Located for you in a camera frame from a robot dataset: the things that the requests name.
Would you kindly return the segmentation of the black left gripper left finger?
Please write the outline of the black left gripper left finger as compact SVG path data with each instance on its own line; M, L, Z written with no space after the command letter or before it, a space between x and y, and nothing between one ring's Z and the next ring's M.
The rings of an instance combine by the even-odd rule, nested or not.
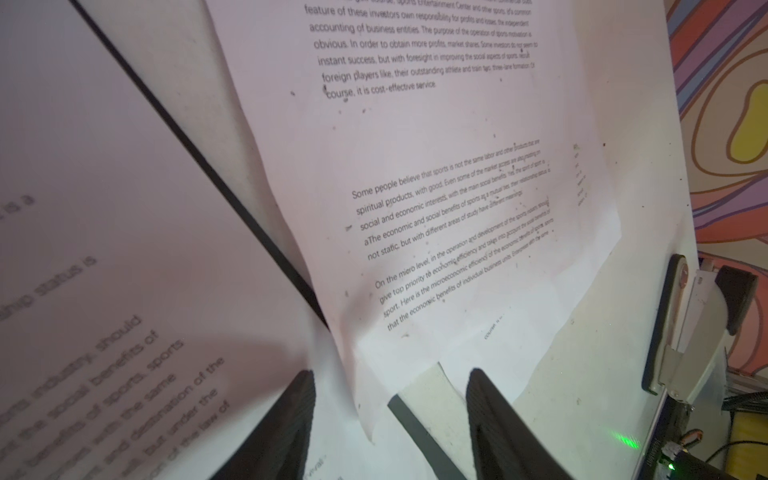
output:
M240 448L212 476L220 479L304 477L316 389L314 374L300 371Z

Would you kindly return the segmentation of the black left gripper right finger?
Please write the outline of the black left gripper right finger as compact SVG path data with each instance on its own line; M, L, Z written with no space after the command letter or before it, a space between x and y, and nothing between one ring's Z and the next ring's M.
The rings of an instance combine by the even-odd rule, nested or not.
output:
M474 467L479 479L570 477L479 368L470 373L466 404Z

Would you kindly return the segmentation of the printed paper sheet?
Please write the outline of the printed paper sheet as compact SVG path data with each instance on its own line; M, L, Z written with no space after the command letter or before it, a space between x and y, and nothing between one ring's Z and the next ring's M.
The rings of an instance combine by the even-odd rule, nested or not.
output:
M206 479L320 331L75 8L3 2L2 477Z

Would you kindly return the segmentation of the printed paper sheets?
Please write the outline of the printed paper sheets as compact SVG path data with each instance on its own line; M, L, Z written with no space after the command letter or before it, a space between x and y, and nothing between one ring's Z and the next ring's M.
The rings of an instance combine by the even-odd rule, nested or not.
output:
M209 1L280 214L375 439L442 364L515 386L620 237L573 1Z

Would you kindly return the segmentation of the blue file folder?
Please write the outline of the blue file folder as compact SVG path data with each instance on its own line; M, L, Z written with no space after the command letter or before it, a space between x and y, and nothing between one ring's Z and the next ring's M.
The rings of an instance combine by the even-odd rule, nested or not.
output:
M205 3L79 1L76 7L320 315L305 262L268 185Z

